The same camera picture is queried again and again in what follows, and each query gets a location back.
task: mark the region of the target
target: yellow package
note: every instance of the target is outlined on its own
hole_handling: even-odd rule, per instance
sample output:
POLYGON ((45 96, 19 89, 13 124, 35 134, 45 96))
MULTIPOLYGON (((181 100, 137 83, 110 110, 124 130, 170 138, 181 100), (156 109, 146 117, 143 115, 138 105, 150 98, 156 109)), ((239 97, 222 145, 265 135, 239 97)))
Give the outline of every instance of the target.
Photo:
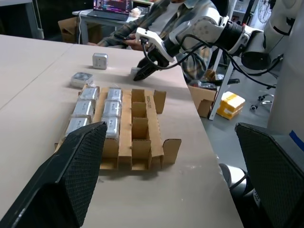
POLYGON ((225 92, 222 96, 217 114, 230 120, 242 110, 244 103, 244 98, 232 92, 225 92))

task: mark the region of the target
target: blue tape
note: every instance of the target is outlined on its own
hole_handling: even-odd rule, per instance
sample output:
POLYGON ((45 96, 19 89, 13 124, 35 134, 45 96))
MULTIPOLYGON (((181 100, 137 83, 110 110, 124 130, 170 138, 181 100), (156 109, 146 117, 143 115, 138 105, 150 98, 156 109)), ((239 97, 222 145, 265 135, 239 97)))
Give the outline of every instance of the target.
POLYGON ((297 144, 297 146, 304 151, 304 142, 296 135, 296 133, 294 131, 291 131, 289 133, 289 136, 291 137, 291 139, 295 142, 295 144, 297 144))

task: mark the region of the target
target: person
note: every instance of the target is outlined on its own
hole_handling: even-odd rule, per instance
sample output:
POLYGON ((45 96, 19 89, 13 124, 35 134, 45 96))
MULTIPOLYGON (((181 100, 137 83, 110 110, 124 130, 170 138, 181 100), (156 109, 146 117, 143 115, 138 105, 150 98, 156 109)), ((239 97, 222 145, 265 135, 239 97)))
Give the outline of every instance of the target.
MULTIPOLYGON (((214 7, 210 0, 161 0, 152 6, 150 12, 145 16, 123 25, 98 43, 102 47, 119 46, 121 48, 131 47, 133 50, 142 51, 139 41, 135 40, 135 33, 138 27, 156 32, 161 39, 165 40, 169 33, 181 23, 192 19, 202 12, 206 7, 214 7)), ((201 47, 184 62, 181 68, 186 81, 202 79, 207 70, 212 51, 210 48, 201 47)), ((185 57, 186 54, 179 53, 177 61, 185 57)))

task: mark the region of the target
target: plaid shirt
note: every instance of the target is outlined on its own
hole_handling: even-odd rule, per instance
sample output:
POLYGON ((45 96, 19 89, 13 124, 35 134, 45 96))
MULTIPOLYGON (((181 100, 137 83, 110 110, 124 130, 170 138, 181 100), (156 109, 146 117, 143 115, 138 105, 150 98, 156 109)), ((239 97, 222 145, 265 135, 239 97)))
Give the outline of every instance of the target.
MULTIPOLYGON (((110 37, 104 38, 98 45, 102 47, 126 45, 122 40, 117 39, 114 34, 119 34, 128 37, 130 34, 135 33, 138 27, 148 29, 148 27, 166 11, 167 6, 171 0, 161 0, 155 3, 149 14, 128 24, 123 25, 117 31, 112 33, 110 37)), ((184 3, 178 8, 177 13, 169 20, 165 28, 162 30, 160 37, 164 40, 169 33, 179 26, 181 23, 192 19, 197 13, 202 12, 203 8, 214 6, 210 0, 185 0, 184 3)), ((208 67, 212 51, 210 48, 198 49, 184 62, 181 67, 186 79, 201 79, 205 74, 208 67)), ((185 57, 186 54, 179 53, 176 56, 177 61, 185 57)))

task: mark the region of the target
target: gray floor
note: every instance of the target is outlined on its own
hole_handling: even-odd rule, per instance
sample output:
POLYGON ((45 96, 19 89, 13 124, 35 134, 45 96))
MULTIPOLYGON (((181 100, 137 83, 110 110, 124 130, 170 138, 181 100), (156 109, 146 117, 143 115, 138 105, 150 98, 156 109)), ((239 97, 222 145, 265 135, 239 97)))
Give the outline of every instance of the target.
MULTIPOLYGON (((219 163, 225 163, 246 170, 243 154, 234 127, 238 122, 266 127, 270 105, 261 106, 254 112, 250 110, 250 106, 257 102, 260 95, 265 93, 274 94, 274 89, 267 90, 265 86, 249 80, 239 72, 235 72, 231 78, 239 78, 241 81, 239 84, 231 85, 228 91, 231 91, 246 100, 242 112, 231 120, 227 120, 219 115, 216 115, 213 121, 204 118, 201 120, 210 139, 214 153, 219 157, 219 163)), ((255 77, 255 79, 270 85, 276 84, 276 79, 270 74, 258 76, 255 77)))

